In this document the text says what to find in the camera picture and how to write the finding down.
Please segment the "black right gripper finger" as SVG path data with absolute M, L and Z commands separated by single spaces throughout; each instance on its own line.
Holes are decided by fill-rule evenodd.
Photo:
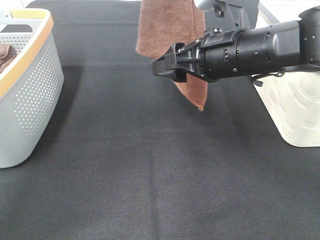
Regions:
M 164 60 L 185 60 L 187 58 L 185 53 L 180 51 L 184 46 L 182 42 L 172 44 L 162 58 Z
M 151 63 L 151 71 L 154 76 L 168 78 L 176 83 L 186 83 L 187 73 L 177 68 L 176 63 L 170 63 L 172 59 L 162 56 Z

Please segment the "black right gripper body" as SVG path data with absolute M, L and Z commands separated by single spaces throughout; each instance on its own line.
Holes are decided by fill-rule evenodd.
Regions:
M 174 60 L 176 67 L 186 74 L 213 83 L 223 78 L 235 77 L 240 73 L 237 60 L 237 41 L 240 30 L 207 33 L 179 50 L 186 59 Z

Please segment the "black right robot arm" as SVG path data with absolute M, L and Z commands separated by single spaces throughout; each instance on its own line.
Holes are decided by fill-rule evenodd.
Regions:
M 232 28 L 206 30 L 198 40 L 175 43 L 152 63 L 155 76 L 184 83 L 187 75 L 205 82 L 252 76 L 281 77 L 285 72 L 312 72 L 320 68 L 320 8 L 310 8 L 299 20 L 249 29 L 243 8 L 224 2 L 214 7 L 221 18 L 231 20 Z

